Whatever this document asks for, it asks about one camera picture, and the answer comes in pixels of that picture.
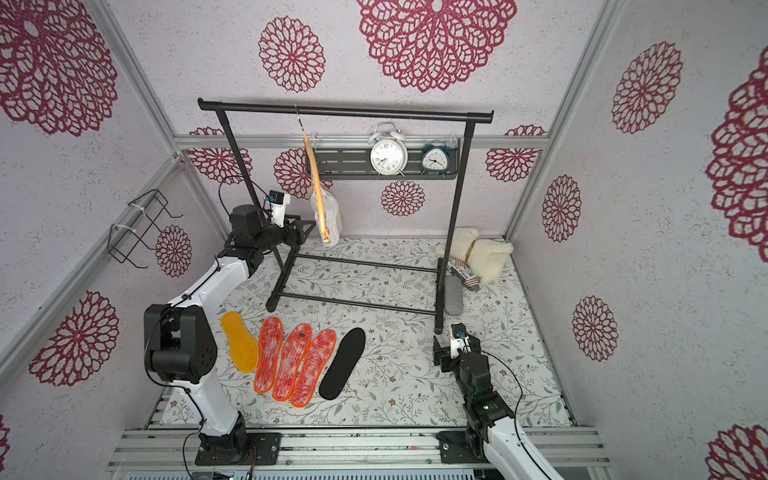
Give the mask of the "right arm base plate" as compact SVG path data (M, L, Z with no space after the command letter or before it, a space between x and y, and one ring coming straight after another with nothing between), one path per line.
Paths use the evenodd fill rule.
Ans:
M435 437L443 464L490 464L484 450L486 441L471 429L439 431Z

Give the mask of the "cream plush toy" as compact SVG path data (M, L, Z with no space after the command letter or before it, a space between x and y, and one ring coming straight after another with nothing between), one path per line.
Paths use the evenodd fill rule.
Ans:
M475 228L457 228L448 258L468 267L481 283L491 284L501 278L512 252L511 243L481 238Z

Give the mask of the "red orange insole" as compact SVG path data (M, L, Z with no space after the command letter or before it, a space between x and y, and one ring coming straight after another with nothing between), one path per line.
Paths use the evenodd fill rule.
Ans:
M283 339L281 320L277 317L265 319L258 340L260 357L254 378L254 390L257 393L268 392L274 384Z

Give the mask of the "aluminium front rail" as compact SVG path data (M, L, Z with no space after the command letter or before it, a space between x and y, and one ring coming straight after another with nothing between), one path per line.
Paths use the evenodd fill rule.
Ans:
M443 464L435 435L461 428L261 428L248 433L280 433L277 470L489 470L489 464ZM612 465L593 427L530 428L529 439L556 469L583 469L591 479L608 479ZM182 429L127 430L108 460L106 473L125 478L138 472L197 472L197 433Z

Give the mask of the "black wall shelf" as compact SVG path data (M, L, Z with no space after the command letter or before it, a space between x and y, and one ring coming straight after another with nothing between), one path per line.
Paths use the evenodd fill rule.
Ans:
M407 147L408 160L400 174L384 176L370 163L372 146L365 148L315 148L314 155L321 180L453 180L458 174L462 141L459 139L417 141ZM444 170L427 170L422 160L429 150L447 155Z

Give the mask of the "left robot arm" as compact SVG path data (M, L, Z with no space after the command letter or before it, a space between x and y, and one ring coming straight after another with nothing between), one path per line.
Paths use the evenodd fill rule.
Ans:
M218 348L209 321L229 294L287 245L298 251L316 226L287 214L281 225L265 210L241 205L230 213L232 231L212 267L180 296L144 313L144 368L153 383L182 390L201 416L203 451L217 461L241 460L251 450L245 420L217 378Z

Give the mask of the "orange trimmed white insole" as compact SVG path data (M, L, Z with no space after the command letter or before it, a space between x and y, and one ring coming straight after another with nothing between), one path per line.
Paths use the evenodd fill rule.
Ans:
M312 340L295 383L290 403L296 408L304 408L312 399L319 377L325 365L333 355L337 334L332 329L324 329Z

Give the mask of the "yellow shoe insole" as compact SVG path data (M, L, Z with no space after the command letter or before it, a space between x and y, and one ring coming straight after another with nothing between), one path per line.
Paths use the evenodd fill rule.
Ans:
M255 372L260 361L259 345L246 328L242 316L237 312L227 312L220 323L229 342L229 355L234 366L242 373Z

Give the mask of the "orange clip hanger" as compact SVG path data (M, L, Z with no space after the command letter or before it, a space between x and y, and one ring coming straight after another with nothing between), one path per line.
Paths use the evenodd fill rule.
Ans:
M325 204L323 199L323 187L322 187L322 182L319 176L315 153L314 153L311 141L302 123L298 106L295 105L294 109L296 112L299 126L302 131L304 148L307 154L307 158L309 160L310 174L311 174L312 186L313 186L313 192L314 192L314 198L315 198L315 212L317 214L317 226L319 228L323 243L325 245L329 245L331 243L331 236L330 236L330 231L326 221Z

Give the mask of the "grey insole on floor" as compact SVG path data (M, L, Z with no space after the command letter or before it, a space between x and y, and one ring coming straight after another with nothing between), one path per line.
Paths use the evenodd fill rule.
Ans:
M448 316L460 316L463 313L464 287L460 278L446 276L444 285L444 312Z

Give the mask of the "white grey insole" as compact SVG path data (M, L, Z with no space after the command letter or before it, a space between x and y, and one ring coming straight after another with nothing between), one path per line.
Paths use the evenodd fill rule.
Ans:
M333 247L338 244L343 228L341 211L336 197L327 188L322 187L321 193L325 213L325 225L329 237L327 241L324 240L324 237L321 237L321 240L326 247Z

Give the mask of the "dark green alarm clock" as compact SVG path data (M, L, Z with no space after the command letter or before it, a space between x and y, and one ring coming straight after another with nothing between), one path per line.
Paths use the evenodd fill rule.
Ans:
M444 175L449 163L450 151L445 145L430 143L423 147L421 169L424 175Z

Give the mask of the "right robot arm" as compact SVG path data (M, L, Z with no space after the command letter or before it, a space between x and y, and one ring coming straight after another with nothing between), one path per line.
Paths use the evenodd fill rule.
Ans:
M562 477L523 431L516 410L494 389L487 355L479 351L453 354L437 340L433 354L436 366L454 374L467 417L463 432L436 434L444 464L487 463L504 479Z

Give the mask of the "striped small box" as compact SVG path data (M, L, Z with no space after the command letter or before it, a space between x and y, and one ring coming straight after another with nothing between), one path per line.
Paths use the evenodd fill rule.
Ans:
M481 281L479 276L470 269L465 261L451 258L448 262L448 268L450 273L461 281L464 288L473 292L480 290Z

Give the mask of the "black shoe insole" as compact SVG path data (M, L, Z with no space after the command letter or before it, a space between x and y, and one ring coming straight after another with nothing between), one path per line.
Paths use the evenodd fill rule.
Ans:
M355 327L345 334L318 389L323 399L334 400L341 394L362 357L365 345L366 333L362 328Z

